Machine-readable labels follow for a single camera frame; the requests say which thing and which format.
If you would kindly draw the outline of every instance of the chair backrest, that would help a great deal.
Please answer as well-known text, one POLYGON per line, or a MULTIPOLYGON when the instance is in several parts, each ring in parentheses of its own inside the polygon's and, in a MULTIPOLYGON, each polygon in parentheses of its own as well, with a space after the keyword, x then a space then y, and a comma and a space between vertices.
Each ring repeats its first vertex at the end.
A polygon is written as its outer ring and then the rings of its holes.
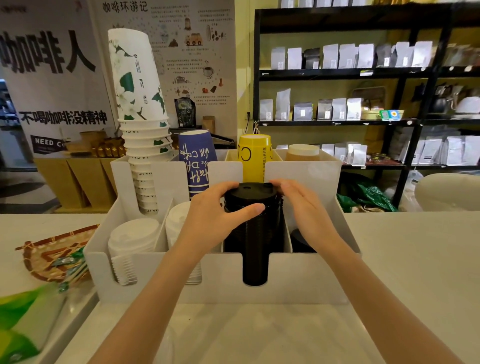
POLYGON ((480 211, 480 176, 431 174, 417 184, 415 198, 423 211, 480 211))

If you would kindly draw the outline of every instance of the green and yellow package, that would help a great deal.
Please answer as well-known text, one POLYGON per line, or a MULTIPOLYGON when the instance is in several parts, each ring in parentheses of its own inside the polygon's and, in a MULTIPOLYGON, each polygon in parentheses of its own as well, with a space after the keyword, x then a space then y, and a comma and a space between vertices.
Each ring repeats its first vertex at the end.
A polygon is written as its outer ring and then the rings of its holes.
POLYGON ((0 364, 38 355, 64 302, 55 283, 0 298, 0 364))

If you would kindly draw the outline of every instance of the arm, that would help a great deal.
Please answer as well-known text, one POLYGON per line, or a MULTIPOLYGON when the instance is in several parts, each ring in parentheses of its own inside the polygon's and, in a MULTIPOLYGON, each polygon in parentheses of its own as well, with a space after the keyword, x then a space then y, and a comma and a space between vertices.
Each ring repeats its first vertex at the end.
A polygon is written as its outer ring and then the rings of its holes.
POLYGON ((236 182, 210 187, 192 199, 175 245, 137 296, 89 364, 151 363, 162 341, 177 300, 193 268, 240 224, 259 215, 263 204, 226 213, 220 198, 236 182))
POLYGON ((271 182, 291 201, 303 237, 330 266, 388 364, 462 363, 342 240, 315 192, 295 181, 271 182))

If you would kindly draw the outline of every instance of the need coffee sign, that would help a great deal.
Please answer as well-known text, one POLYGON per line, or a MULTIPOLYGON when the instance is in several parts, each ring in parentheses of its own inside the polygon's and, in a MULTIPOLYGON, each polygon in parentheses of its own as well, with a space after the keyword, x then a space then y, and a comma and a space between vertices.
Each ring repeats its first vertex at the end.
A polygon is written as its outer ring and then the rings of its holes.
POLYGON ((115 123, 86 0, 0 0, 0 65, 36 157, 115 123))

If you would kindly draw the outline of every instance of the floor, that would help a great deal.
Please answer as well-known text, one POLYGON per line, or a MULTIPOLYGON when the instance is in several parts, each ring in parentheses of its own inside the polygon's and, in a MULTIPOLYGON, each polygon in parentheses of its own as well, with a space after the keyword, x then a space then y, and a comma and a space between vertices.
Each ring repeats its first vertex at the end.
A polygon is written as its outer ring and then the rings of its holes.
POLYGON ((38 172, 0 172, 0 214, 46 214, 58 206, 38 172))

